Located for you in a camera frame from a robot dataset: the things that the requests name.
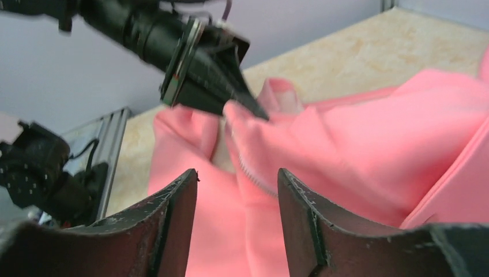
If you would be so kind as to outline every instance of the metal bracket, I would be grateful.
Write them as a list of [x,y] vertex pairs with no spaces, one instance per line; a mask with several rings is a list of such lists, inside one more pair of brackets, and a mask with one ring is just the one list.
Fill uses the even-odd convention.
[[174,106],[189,68],[195,47],[204,31],[204,25],[196,18],[190,18],[187,30],[176,47],[175,54],[170,60],[165,79],[160,88],[163,103]]
[[381,0],[381,13],[399,6],[399,0]]
[[[107,114],[84,126],[62,135],[70,145],[72,153],[80,152],[93,138],[99,139],[99,145],[93,156],[93,164],[108,163],[107,179],[102,192],[99,211],[96,219],[105,218],[107,204],[114,180],[115,168],[119,159],[122,137],[126,129],[126,122],[130,118],[130,110],[123,108]],[[65,165],[65,171],[75,174],[83,170],[88,160],[88,151],[80,158],[71,160]]]

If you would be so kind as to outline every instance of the pink fabric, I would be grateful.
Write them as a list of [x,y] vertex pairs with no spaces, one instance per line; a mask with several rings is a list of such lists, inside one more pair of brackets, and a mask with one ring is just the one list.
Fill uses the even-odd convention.
[[425,70],[398,88],[308,105],[287,80],[268,79],[259,101],[270,122],[225,106],[236,174],[210,162],[217,117],[185,107],[158,113],[148,193],[188,168],[201,180],[187,276],[288,276],[281,167],[391,226],[488,222],[488,68],[484,61],[479,80]]

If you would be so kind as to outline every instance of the pink sweatshirt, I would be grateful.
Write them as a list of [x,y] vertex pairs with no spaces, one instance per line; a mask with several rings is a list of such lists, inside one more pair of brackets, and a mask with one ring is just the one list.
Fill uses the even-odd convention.
[[290,82],[270,78],[259,101],[270,122],[224,109],[235,174],[210,161],[217,117],[176,107],[155,118],[148,193],[188,168],[201,180],[187,276],[288,276],[281,167],[391,226],[489,221],[489,54],[478,79],[425,70],[398,88],[303,105]]

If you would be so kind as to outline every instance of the speckled countertop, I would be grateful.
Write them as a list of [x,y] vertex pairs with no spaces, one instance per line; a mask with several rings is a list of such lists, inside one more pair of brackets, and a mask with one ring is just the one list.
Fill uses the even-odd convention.
[[[489,33],[393,9],[245,70],[258,93],[266,77],[291,79],[304,102],[405,82],[424,68],[475,74]],[[107,215],[146,197],[158,107],[130,119]],[[214,163],[229,170],[220,143]]]

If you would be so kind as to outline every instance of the gray wall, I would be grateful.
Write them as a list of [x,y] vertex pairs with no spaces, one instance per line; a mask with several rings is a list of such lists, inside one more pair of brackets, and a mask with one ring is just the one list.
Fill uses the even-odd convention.
[[[223,8],[205,7],[215,16]],[[251,40],[246,68],[379,9],[379,0],[234,0],[229,21]],[[140,113],[158,105],[162,80],[81,20],[68,38],[48,19],[0,15],[0,111],[62,132],[123,106]]]
[[489,0],[399,0],[399,7],[489,31]]
[[17,122],[18,118],[0,111],[0,141],[3,140],[12,143],[16,139],[21,132],[21,128],[17,125]]

